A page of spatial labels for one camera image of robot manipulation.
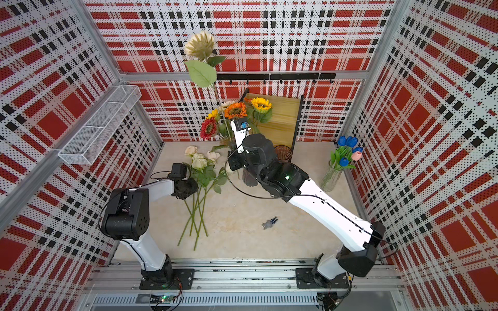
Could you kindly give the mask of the white rose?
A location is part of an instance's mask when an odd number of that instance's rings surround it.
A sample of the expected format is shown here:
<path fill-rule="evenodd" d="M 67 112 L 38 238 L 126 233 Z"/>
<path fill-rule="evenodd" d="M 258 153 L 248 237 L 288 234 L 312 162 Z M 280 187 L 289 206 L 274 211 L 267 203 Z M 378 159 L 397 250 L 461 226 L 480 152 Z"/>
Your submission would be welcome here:
<path fill-rule="evenodd" d="M 221 194 L 222 186 L 228 181 L 224 168 L 216 169 L 217 162 L 210 162 L 206 155 L 197 152 L 188 164 L 191 176 L 198 183 L 198 191 L 185 200 L 189 213 L 177 246 L 180 246 L 186 237 L 194 238 L 193 251 L 198 248 L 202 236 L 208 237 L 208 228 L 205 221 L 207 197 L 210 193 Z"/>

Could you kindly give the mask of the orange flower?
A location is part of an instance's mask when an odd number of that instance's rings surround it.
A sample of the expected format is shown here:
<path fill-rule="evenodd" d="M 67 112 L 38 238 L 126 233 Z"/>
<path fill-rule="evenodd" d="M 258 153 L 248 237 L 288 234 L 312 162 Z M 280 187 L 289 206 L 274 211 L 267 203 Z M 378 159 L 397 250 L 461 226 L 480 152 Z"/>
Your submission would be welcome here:
<path fill-rule="evenodd" d="M 225 118 L 232 120 L 232 119 L 240 119 L 248 116 L 246 105 L 244 102 L 235 102 L 233 104 L 230 104 L 225 110 L 224 110 L 224 116 Z"/>

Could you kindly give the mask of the yellow flower back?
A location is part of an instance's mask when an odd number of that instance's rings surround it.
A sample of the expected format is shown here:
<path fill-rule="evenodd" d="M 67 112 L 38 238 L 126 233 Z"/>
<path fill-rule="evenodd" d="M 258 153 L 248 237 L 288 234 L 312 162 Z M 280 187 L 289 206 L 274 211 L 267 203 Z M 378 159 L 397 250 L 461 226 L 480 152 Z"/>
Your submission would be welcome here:
<path fill-rule="evenodd" d="M 206 117 L 206 120 L 210 120 L 210 119 L 212 119 L 216 122 L 220 121 L 220 112 L 218 109 L 215 109 L 208 114 L 208 116 Z"/>

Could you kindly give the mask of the pink tulip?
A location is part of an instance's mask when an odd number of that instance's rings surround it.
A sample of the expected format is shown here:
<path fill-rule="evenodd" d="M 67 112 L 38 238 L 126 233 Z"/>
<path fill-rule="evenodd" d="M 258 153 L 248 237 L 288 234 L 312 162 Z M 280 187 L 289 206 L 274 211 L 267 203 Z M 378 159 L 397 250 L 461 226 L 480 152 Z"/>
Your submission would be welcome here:
<path fill-rule="evenodd" d="M 363 156 L 363 153 L 360 151 L 353 152 L 350 156 L 349 164 L 348 166 L 350 168 L 355 168 L 354 166 L 354 161 L 359 161 Z"/>

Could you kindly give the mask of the beige daisy flower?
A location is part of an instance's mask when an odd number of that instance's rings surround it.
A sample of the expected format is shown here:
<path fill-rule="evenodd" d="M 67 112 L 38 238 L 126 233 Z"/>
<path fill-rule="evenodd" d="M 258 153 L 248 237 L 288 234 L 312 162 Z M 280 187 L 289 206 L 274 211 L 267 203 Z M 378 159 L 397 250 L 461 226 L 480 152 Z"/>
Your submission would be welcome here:
<path fill-rule="evenodd" d="M 200 88 L 211 88 L 219 104 L 221 100 L 215 86 L 217 81 L 216 67 L 221 65 L 226 57 L 215 53 L 215 37 L 206 32 L 194 34 L 184 46 L 184 53 L 189 60 L 184 64 L 191 81 Z"/>

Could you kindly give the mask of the cream rose flower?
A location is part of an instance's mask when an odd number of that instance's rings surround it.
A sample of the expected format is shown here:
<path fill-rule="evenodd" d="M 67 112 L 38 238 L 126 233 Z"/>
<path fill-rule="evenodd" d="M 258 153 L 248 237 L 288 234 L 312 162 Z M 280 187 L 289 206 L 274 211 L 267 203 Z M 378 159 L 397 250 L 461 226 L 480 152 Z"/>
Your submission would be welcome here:
<path fill-rule="evenodd" d="M 231 106 L 232 104 L 235 104 L 236 101 L 226 101 L 226 102 L 222 102 L 219 106 L 219 110 L 220 111 L 224 111 L 226 110 L 229 106 Z"/>

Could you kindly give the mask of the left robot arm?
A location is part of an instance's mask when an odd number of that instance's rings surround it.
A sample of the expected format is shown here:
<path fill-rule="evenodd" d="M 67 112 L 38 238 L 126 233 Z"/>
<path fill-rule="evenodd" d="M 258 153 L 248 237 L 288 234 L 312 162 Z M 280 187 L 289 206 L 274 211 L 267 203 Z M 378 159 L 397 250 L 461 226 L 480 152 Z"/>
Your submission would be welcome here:
<path fill-rule="evenodd" d="M 170 196 L 185 200 L 196 193 L 197 182 L 188 173 L 186 164 L 175 163 L 166 178 L 135 188 L 115 189 L 103 210 L 102 234 L 125 245 L 135 255 L 145 281 L 173 282 L 171 259 L 149 233 L 150 203 Z"/>

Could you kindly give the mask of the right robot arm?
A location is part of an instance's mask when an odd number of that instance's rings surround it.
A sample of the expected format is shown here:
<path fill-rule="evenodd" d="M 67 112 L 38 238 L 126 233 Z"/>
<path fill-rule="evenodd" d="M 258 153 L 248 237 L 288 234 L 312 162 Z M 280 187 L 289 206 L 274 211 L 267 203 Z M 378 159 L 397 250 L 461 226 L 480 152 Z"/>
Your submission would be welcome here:
<path fill-rule="evenodd" d="M 377 246 L 383 240 L 385 226 L 349 212 L 300 167 L 282 163 L 264 135 L 237 131 L 235 140 L 236 149 L 228 156 L 232 171 L 245 168 L 272 199 L 281 199 L 305 211 L 342 242 L 337 255 L 319 260 L 316 274 L 327 280 L 344 273 L 366 277 L 377 260 Z"/>

